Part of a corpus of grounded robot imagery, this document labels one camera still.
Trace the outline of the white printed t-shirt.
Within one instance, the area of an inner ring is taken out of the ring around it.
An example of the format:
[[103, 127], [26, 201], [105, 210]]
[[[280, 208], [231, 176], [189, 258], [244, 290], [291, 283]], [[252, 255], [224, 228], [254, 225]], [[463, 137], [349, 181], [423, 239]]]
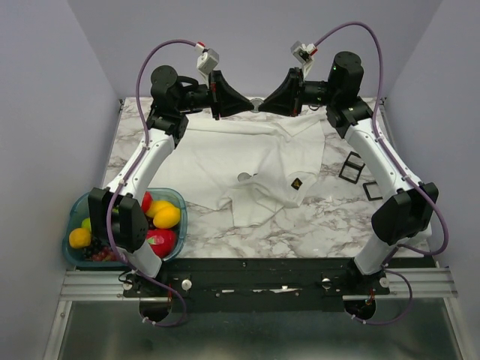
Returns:
[[[193, 118], [150, 185], [211, 210], [231, 206], [234, 227], [262, 225], [281, 209], [300, 206], [317, 182], [325, 145], [321, 118]], [[296, 178], [298, 190], [291, 186]]]

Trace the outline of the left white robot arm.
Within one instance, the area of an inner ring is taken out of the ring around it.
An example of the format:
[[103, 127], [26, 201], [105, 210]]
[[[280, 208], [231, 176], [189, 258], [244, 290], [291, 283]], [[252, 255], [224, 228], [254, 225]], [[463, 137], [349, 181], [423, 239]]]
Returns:
[[88, 210], [94, 237], [108, 241], [118, 259], [143, 274], [141, 288], [159, 296], [167, 282], [159, 273], [162, 259], [146, 240], [148, 221], [143, 197], [160, 165], [175, 150], [187, 130], [191, 113], [209, 108], [215, 119], [250, 111], [254, 105], [233, 89], [219, 70], [206, 84], [180, 76], [169, 65], [151, 74], [152, 104], [144, 135], [123, 170], [105, 188], [93, 188]]

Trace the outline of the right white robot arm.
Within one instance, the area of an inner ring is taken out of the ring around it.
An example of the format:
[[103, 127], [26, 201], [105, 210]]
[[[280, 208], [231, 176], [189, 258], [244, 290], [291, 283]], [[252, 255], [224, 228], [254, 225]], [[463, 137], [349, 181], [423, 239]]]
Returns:
[[345, 275], [346, 288], [355, 294], [372, 285], [371, 275], [387, 263], [397, 248], [431, 236], [432, 205], [439, 191], [411, 173], [374, 124], [373, 110], [359, 97], [364, 75], [353, 52], [335, 55], [326, 81], [308, 81], [315, 46], [292, 50], [301, 67], [289, 69], [285, 80], [258, 107], [259, 111], [297, 116], [303, 106], [326, 108], [328, 123], [364, 161], [382, 195], [383, 204], [371, 218], [373, 235], [355, 256], [356, 268]]

